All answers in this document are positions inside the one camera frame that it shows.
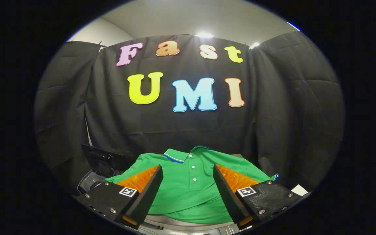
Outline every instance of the orange letter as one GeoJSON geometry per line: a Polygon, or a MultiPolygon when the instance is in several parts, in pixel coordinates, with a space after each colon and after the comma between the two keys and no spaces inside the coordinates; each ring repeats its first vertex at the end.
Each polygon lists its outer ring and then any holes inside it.
{"type": "Polygon", "coordinates": [[[215,52],[215,48],[213,46],[201,45],[200,50],[200,55],[202,57],[209,59],[217,59],[217,53],[215,52]]]}
{"type": "Polygon", "coordinates": [[[176,55],[179,53],[178,43],[175,41],[162,42],[158,45],[157,56],[176,55]]]}
{"type": "Polygon", "coordinates": [[[243,106],[244,101],[242,100],[242,95],[240,94],[240,87],[239,87],[239,84],[242,81],[234,77],[224,79],[224,81],[228,84],[228,88],[230,89],[230,102],[228,103],[228,105],[231,107],[243,106]]]}

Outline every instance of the white wall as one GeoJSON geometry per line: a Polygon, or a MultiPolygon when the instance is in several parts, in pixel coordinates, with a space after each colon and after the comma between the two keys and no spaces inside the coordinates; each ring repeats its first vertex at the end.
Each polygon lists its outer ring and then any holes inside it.
{"type": "Polygon", "coordinates": [[[97,18],[81,28],[67,41],[71,41],[72,39],[73,41],[84,41],[96,44],[102,41],[101,45],[111,46],[134,38],[110,22],[97,18]]]}

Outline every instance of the black curtain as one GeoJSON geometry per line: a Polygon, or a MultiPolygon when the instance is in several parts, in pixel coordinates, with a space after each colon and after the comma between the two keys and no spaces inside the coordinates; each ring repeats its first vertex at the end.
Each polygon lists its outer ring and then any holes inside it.
{"type": "Polygon", "coordinates": [[[79,180],[91,169],[80,144],[89,144],[85,99],[99,49],[93,43],[65,43],[48,64],[36,94],[34,131],[40,156],[74,195],[79,180]]]}
{"type": "Polygon", "coordinates": [[[343,95],[311,40],[285,33],[252,49],[257,74],[260,169],[288,188],[313,190],[334,162],[343,135],[343,95]]]}
{"type": "Polygon", "coordinates": [[[67,43],[49,64],[41,82],[45,86],[40,84],[36,100],[42,156],[49,167],[58,169],[58,175],[62,172],[68,177],[71,188],[88,170],[80,149],[81,143],[88,143],[84,118],[93,145],[125,153],[130,164],[142,153],[189,152],[204,145],[242,154],[267,175],[279,173],[279,182],[289,188],[299,183],[312,190],[334,160],[344,119],[340,86],[326,58],[300,32],[275,37],[255,49],[193,35],[134,39],[97,54],[99,48],[92,43],[67,43]],[[178,43],[180,52],[158,57],[158,45],[169,40],[178,43]],[[120,48],[135,43],[144,46],[130,58],[130,64],[116,67],[120,48]],[[199,53],[202,44],[214,46],[218,58],[203,58],[199,53]],[[229,46],[241,51],[242,63],[230,60],[224,50],[229,46]],[[61,56],[67,51],[76,53],[71,53],[75,62],[69,65],[61,56]],[[148,95],[148,74],[152,72],[163,73],[159,97],[150,104],[133,103],[127,78],[143,74],[141,93],[148,95]],[[200,111],[196,107],[175,113],[172,82],[185,79],[195,89],[204,77],[214,79],[217,109],[200,111]],[[244,106],[228,105],[226,78],[242,81],[244,106]],[[48,80],[58,83],[48,86],[44,82],[48,80]]]}

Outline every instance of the letter m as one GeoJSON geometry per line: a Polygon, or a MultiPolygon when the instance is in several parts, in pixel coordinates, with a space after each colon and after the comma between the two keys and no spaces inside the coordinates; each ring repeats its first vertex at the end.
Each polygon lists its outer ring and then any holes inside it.
{"type": "Polygon", "coordinates": [[[174,112],[185,112],[187,107],[184,105],[184,99],[189,108],[194,110],[198,100],[201,98],[198,109],[201,111],[215,110],[217,105],[213,101],[213,83],[214,79],[210,77],[201,78],[198,81],[195,90],[186,80],[177,80],[172,83],[176,89],[176,106],[173,107],[174,112]]]}

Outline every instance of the ceiling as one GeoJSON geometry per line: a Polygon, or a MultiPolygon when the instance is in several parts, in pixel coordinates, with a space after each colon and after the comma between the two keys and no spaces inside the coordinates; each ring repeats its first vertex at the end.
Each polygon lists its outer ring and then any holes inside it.
{"type": "Polygon", "coordinates": [[[101,18],[135,39],[205,32],[251,46],[295,30],[286,20],[243,0],[135,0],[101,18]]]}

